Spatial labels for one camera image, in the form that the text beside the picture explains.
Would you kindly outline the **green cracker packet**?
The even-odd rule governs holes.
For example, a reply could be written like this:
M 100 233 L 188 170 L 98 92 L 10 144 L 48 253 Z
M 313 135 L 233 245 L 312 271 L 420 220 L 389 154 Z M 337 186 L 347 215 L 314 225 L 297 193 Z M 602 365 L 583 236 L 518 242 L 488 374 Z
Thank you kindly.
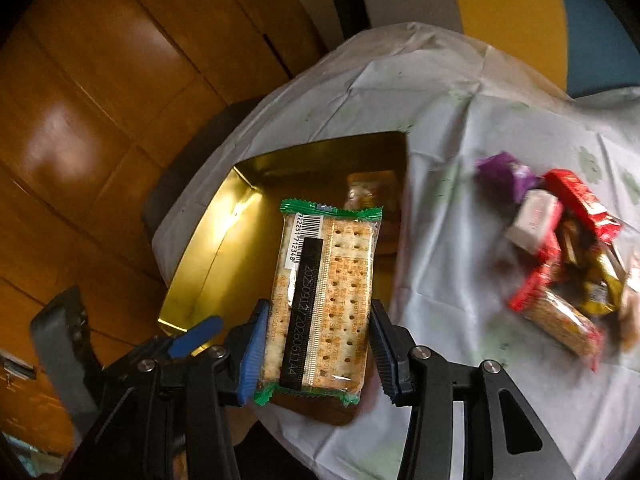
M 255 401 L 275 393 L 360 399 L 381 208 L 287 198 Z

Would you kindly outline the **gold tin box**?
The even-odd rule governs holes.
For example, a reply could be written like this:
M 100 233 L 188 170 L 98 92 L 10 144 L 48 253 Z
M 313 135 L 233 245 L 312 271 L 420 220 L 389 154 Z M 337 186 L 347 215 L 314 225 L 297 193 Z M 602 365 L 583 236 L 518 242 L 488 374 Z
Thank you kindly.
M 378 132 L 312 142 L 235 164 L 205 207 L 186 244 L 160 310 L 160 326 L 178 335 L 210 316 L 224 330 L 245 322 L 259 299 L 271 301 L 281 243 L 282 200 L 297 198 L 345 210 L 381 208 L 372 299 L 390 300 L 398 251 L 407 140 Z M 275 393 L 268 404 L 332 426 L 363 409 L 332 396 Z

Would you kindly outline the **red-ended cracker packet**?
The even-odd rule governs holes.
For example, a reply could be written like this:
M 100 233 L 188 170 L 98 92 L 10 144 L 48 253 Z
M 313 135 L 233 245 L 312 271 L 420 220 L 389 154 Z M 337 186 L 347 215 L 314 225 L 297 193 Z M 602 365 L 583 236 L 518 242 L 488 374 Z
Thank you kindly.
M 521 289 L 509 300 L 508 308 L 581 358 L 590 370 L 597 370 L 605 343 L 604 333 L 556 292 L 548 287 Z

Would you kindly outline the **white pink snack packet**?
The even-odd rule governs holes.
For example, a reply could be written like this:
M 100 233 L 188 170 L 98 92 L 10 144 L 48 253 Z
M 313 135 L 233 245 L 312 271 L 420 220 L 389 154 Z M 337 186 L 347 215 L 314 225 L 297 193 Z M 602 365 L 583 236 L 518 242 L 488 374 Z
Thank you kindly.
M 529 190 L 520 210 L 506 230 L 506 239 L 531 255 L 538 255 L 554 233 L 563 206 L 553 194 L 534 188 Z

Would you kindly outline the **purple snack packet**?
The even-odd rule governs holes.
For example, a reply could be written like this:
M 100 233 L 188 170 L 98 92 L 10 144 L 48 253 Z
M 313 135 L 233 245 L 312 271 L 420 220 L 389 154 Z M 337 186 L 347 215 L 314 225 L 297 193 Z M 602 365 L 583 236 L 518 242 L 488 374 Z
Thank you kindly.
M 526 193 L 536 188 L 539 182 L 529 166 L 505 151 L 478 160 L 475 169 L 482 182 L 514 204 L 521 203 Z

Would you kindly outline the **red snack packet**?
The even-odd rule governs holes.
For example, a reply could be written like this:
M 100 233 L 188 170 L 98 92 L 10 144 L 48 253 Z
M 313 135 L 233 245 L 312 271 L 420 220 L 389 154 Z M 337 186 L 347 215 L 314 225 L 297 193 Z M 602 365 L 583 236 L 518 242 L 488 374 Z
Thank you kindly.
M 555 168 L 544 176 L 544 187 L 555 195 L 563 207 L 577 218 L 597 240 L 612 243 L 622 225 L 573 171 Z

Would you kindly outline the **white green-patterned tablecloth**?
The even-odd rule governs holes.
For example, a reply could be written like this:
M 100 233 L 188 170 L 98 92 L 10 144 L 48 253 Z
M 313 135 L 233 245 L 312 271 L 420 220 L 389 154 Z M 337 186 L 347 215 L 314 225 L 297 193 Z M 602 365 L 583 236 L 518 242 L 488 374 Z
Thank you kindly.
M 639 90 L 569 98 L 484 42 L 410 23 L 362 32 L 267 96 L 206 160 L 156 231 L 171 278 L 231 167 L 289 146 L 378 131 L 408 136 L 394 319 L 446 359 L 494 359 L 548 428 L 574 473 L 603 479 L 639 427 L 639 356 L 606 348 L 595 370 L 506 308 L 518 286 L 509 214 L 474 179 L 506 151 L 538 174 L 566 168 L 639 244 Z

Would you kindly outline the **grey yellow blue chair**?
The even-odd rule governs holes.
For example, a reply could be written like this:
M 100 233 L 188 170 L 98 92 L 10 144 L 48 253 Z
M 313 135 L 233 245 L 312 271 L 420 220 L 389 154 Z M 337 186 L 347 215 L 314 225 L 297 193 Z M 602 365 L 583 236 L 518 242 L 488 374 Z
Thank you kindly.
M 333 0 L 342 33 L 420 22 L 519 58 L 573 98 L 639 82 L 639 0 Z

